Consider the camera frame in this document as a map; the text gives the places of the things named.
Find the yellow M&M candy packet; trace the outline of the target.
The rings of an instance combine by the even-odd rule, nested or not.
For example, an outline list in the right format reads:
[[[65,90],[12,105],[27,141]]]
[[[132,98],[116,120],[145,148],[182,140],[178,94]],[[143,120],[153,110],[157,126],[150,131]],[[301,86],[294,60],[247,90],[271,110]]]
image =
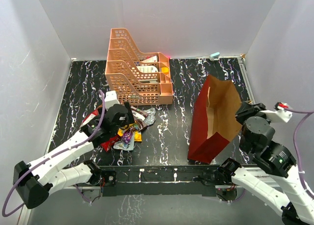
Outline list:
[[[134,131],[136,131],[136,127],[134,126],[134,123],[133,123],[133,124],[126,125],[125,127],[119,128],[117,134],[120,137],[125,136],[125,137],[131,138]]]

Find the purple small candy packet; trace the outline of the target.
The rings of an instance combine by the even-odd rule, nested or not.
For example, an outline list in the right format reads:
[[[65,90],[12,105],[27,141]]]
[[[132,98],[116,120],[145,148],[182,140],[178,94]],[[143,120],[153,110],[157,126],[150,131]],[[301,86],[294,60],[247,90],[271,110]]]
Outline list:
[[[130,143],[131,142],[131,139],[132,139],[132,136],[133,134],[131,132],[125,132],[123,135],[122,135],[122,141],[126,144]]]

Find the red candy bag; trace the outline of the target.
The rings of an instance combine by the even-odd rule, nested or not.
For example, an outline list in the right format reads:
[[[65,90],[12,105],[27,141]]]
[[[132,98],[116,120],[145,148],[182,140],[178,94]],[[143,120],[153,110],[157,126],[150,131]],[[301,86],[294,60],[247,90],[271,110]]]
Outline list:
[[[80,126],[80,131],[91,136],[94,132],[94,136],[90,140],[94,147],[101,146],[106,152],[108,152],[119,139],[118,134],[115,137],[107,138],[103,130],[103,119],[106,113],[106,109],[100,105],[97,107],[88,117],[85,118]]]

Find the red brown paper bag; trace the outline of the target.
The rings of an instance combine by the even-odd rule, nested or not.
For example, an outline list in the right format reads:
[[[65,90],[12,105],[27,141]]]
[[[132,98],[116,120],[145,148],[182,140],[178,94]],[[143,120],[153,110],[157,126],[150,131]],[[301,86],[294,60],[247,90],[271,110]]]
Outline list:
[[[194,103],[187,158],[201,163],[212,160],[238,135],[236,112],[239,93],[231,80],[208,75]]]

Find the silver foil snack packet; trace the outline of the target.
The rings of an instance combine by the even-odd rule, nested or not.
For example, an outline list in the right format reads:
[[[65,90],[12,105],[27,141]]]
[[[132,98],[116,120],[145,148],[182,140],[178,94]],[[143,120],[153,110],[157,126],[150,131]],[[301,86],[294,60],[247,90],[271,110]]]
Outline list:
[[[148,115],[145,120],[144,123],[147,124],[148,126],[151,126],[154,124],[155,120],[156,120],[156,109],[155,108],[149,108],[147,110],[144,110],[144,112]]]

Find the yellow snack packet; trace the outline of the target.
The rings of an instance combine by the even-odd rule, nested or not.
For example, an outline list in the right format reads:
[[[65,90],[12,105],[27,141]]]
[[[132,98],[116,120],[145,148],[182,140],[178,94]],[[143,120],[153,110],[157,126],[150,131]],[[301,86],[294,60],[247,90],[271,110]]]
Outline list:
[[[142,134],[140,131],[134,131],[133,136],[135,142],[142,142]]]

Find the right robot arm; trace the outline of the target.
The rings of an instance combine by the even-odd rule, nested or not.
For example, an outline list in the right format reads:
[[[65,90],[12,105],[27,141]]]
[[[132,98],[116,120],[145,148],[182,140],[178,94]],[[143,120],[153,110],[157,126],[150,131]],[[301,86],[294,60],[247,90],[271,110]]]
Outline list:
[[[293,110],[287,103],[276,103],[267,110],[262,103],[242,102],[236,120],[242,125],[239,147],[252,153],[253,162],[281,188],[277,191],[237,161],[228,158],[215,175],[224,184],[235,184],[262,200],[282,218],[286,225],[312,225],[314,223],[314,193],[304,180],[300,157],[282,144],[273,141],[272,122],[287,123]]]

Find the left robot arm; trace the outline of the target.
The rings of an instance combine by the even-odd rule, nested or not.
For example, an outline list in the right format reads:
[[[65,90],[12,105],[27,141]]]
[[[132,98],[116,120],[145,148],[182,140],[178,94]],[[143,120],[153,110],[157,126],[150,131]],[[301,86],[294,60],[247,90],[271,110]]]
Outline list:
[[[102,147],[109,151],[118,141],[119,129],[134,124],[128,102],[114,104],[108,110],[97,108],[66,142],[30,163],[21,161],[14,166],[13,185],[24,205],[33,209],[50,195],[79,183],[97,185],[101,170],[92,160],[67,168],[81,155]]]

